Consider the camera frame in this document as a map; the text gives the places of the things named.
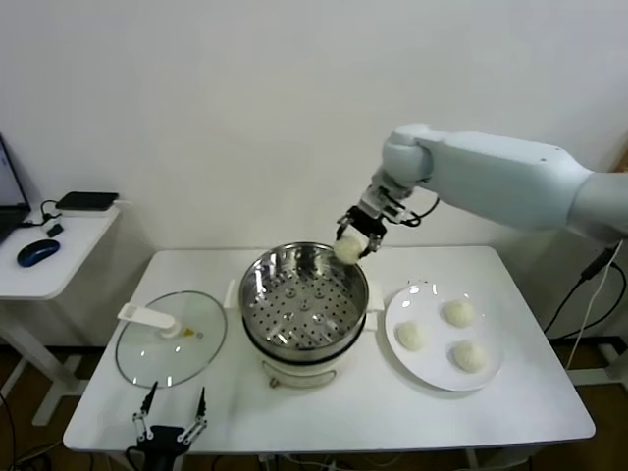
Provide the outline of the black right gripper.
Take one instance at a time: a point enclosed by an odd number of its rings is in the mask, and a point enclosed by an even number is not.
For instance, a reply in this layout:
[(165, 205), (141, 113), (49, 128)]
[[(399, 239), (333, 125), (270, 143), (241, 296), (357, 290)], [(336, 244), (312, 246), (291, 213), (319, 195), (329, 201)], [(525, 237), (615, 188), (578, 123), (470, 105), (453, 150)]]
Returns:
[(382, 245), (383, 237), (387, 233), (382, 217), (373, 218), (358, 206), (352, 206), (346, 215), (341, 216), (337, 220), (337, 223), (336, 240), (340, 240), (350, 226), (362, 233), (360, 236), (362, 247), (362, 251), (359, 254), (360, 259), (376, 253)]

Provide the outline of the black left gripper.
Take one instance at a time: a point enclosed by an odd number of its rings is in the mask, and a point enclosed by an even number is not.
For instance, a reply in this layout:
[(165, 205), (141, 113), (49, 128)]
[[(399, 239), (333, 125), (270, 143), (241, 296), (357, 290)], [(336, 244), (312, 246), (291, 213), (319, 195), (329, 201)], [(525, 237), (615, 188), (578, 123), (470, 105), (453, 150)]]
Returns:
[(132, 415), (138, 447), (189, 448), (189, 441), (195, 441), (207, 427), (205, 388), (200, 390), (195, 417), (187, 428), (163, 425), (149, 428), (146, 425), (145, 419), (150, 412), (156, 390), (157, 383), (154, 383), (144, 397), (139, 410)]

